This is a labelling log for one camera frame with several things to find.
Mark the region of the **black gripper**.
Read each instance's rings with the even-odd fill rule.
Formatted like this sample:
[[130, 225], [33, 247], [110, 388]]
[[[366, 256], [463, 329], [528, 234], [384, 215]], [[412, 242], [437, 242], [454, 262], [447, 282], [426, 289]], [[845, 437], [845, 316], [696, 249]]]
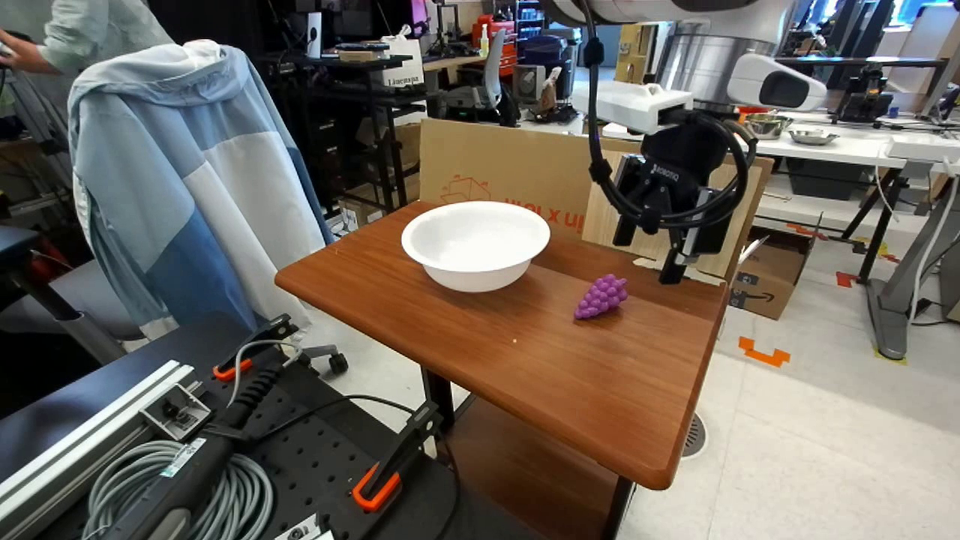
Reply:
[[711, 173], [737, 158], [734, 131], [709, 115], [683, 115], [675, 125], [647, 135], [619, 164], [616, 247], [634, 234], [669, 234], [660, 268], [664, 284], [677, 284], [690, 252], [717, 252], [737, 206], [737, 179], [711, 190]]

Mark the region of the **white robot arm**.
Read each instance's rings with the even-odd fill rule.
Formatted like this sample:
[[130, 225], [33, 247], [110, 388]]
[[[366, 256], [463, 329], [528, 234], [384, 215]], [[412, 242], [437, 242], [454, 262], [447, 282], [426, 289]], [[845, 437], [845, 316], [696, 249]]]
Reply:
[[643, 135], [643, 150], [610, 164], [600, 144], [600, 25], [672, 21], [693, 38], [743, 43], [724, 77], [726, 97], [740, 104], [787, 104], [809, 112], [825, 100], [825, 84], [778, 62], [770, 49], [789, 15], [787, 0], [546, 0], [567, 25], [588, 31], [588, 153], [592, 179], [619, 210], [616, 242], [636, 232], [669, 234], [660, 271], [664, 284], [677, 284], [687, 264], [719, 249], [729, 215], [747, 192], [756, 141], [729, 121], [699, 109], [660, 109]]

